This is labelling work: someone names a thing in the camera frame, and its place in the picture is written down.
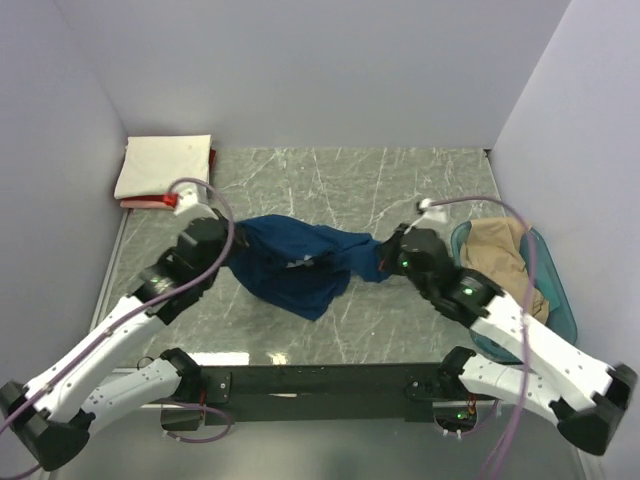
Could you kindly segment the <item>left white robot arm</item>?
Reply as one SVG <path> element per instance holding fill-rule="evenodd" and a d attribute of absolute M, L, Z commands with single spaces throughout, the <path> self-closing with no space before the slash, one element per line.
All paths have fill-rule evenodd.
<path fill-rule="evenodd" d="M 191 220 L 176 243 L 143 270 L 132 292 L 53 366 L 1 388 L 3 430 L 11 430 L 39 468 L 74 459 L 92 435 L 156 400 L 201 399 L 202 368 L 179 348 L 114 381 L 106 378 L 142 341 L 170 325 L 213 286 L 233 249 L 236 226 L 219 211 Z"/>

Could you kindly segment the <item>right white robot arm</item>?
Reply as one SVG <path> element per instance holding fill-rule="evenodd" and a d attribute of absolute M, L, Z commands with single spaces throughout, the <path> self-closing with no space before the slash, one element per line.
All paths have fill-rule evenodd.
<path fill-rule="evenodd" d="M 500 365 L 457 347 L 441 364 L 444 395 L 470 392 L 513 403 L 548 420 L 574 447 L 605 454 L 638 382 L 631 367 L 598 360 L 542 325 L 498 284 L 457 265 L 432 229 L 402 224 L 376 253 L 380 270 L 406 277 L 440 314 L 522 363 Z"/>

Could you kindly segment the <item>blue printed t shirt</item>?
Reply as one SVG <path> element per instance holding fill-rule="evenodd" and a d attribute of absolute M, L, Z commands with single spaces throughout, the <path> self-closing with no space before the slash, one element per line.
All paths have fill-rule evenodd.
<path fill-rule="evenodd" d="M 306 320 L 318 320 L 352 276 L 368 283 L 391 276 L 380 266 L 382 243 L 368 233 L 265 215 L 238 222 L 236 237 L 246 242 L 227 260 L 236 280 L 255 297 Z"/>

